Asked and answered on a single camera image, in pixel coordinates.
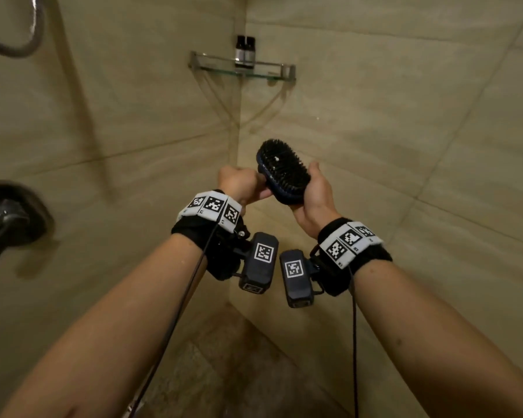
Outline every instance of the black bristles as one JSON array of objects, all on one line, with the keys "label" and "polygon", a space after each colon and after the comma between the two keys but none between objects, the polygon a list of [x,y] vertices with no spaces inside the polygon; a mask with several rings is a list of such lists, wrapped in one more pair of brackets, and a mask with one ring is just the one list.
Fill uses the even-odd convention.
[{"label": "black bristles", "polygon": [[261,145],[259,154],[281,189],[292,196],[304,194],[310,175],[288,144],[278,139],[267,140]]}]

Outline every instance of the tile wall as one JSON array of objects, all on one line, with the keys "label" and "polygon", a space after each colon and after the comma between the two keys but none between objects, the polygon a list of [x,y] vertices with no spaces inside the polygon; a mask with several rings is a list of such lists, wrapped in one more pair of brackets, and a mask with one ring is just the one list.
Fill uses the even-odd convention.
[{"label": "tile wall", "polygon": [[[33,57],[0,57],[0,179],[34,189],[56,220],[51,240],[0,258],[0,408],[66,327],[167,237],[182,205],[216,184],[237,146],[236,80],[187,63],[193,49],[232,55],[244,0],[58,1],[47,0]],[[0,0],[2,41],[23,40],[28,12]],[[174,341],[227,299],[228,286],[206,278]]]},{"label": "tile wall", "polygon": [[[321,162],[338,209],[386,240],[399,265],[523,369],[523,0],[248,0],[261,60],[295,86],[247,81],[238,162],[268,138]],[[280,250],[314,242],[274,199],[250,230]],[[286,305],[280,271],[231,302],[352,411],[351,297]],[[368,416],[424,416],[361,314]]]}]

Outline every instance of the toiletry bottle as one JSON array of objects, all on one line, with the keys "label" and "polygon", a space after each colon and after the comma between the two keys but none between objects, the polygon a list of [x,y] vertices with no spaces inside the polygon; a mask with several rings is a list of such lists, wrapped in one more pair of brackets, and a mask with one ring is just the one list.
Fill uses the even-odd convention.
[{"label": "toiletry bottle", "polygon": [[253,69],[256,63],[256,39],[254,37],[246,38],[246,47],[244,50],[244,67]]},{"label": "toiletry bottle", "polygon": [[234,55],[234,64],[236,67],[244,68],[245,60],[245,48],[246,48],[246,38],[244,35],[237,35],[237,49]]}]

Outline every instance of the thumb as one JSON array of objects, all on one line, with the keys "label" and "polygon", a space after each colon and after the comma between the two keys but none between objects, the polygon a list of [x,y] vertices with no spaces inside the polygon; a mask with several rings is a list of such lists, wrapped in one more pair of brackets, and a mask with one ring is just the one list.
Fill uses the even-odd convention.
[{"label": "thumb", "polygon": [[308,166],[308,174],[310,177],[321,176],[322,172],[320,171],[320,163],[318,161],[312,161]]}]

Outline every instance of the glass shelf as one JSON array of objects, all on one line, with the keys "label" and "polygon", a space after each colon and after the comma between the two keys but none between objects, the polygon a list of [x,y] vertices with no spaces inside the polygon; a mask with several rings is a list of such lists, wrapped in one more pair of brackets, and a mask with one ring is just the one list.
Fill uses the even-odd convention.
[{"label": "glass shelf", "polygon": [[189,68],[205,70],[219,75],[257,77],[268,81],[296,82],[296,66],[284,63],[257,61],[253,69],[237,67],[235,59],[191,52]]}]

